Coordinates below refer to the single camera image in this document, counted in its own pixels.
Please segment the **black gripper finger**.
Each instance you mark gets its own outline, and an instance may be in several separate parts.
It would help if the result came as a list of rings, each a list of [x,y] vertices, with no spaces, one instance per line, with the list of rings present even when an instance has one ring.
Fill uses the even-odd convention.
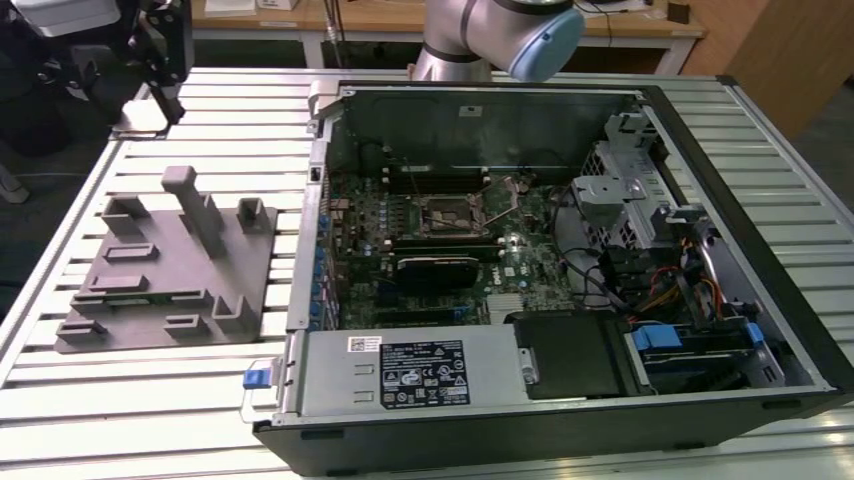
[[[181,85],[165,85],[157,81],[149,82],[150,92],[165,115],[167,125],[178,124],[186,114],[179,99]]]

